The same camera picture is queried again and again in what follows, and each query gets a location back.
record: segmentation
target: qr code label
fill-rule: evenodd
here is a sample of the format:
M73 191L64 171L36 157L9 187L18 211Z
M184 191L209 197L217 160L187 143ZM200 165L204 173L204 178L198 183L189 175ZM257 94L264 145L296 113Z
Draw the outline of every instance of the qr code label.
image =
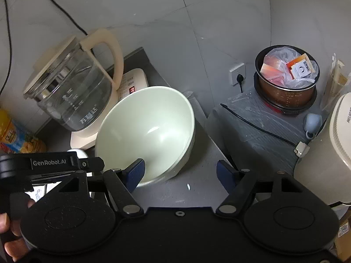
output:
M349 222L347 222L347 223L343 224L342 226L340 226L339 232L338 232L338 237L343 236L348 231L349 231Z

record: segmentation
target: kettle handle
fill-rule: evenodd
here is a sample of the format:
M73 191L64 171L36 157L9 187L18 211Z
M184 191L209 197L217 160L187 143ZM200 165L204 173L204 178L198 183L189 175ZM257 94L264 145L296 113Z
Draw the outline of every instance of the kettle handle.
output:
M112 52L113 60L115 62L115 69L113 73L113 79L107 74L107 72L102 68L100 63L96 60L95 56L90 52L90 50L99 43L105 43ZM86 38L80 41L82 49L89 55L89 57L102 69L106 77L112 82L115 89L117 90L122 81L124 61L121 51L121 47L113 33L107 29L98 29L92 34L88 35Z

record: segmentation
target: appliance lid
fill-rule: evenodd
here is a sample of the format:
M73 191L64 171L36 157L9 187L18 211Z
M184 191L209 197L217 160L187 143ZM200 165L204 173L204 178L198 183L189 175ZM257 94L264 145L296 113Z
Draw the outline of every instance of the appliance lid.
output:
M351 93L341 98L340 104L334 108L335 118L330 127L330 136L337 153L351 168Z
M24 85L23 94L27 98L40 84L50 75L52 67L59 65L67 55L79 45L75 36L70 36L59 43L56 47L46 50L33 65L33 73Z

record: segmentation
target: countertop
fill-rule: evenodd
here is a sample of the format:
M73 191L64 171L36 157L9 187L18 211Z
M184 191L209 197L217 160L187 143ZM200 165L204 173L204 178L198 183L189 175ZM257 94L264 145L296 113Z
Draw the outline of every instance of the countertop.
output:
M125 58L124 71L134 68L144 70L149 86L168 86L151 65L142 48ZM70 149L71 133L54 120L41 129L38 137L46 143L50 152ZM87 149L86 153L93 157L94 147ZM217 208L228 195L216 176L218 160L227 161L221 150L196 122L195 142L190 159L178 175L165 182L138 187L132 195L144 210L150 206Z

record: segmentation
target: white electrical outlet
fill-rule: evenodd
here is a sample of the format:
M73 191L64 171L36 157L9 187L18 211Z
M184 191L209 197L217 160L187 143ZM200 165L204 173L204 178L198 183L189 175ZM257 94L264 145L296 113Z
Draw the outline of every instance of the white electrical outlet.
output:
M243 75L244 80L246 78L246 70L245 70L245 63L240 63L239 65L236 65L232 69L229 70L229 83L232 84L233 86L238 84L238 81L236 80L236 77L238 74Z

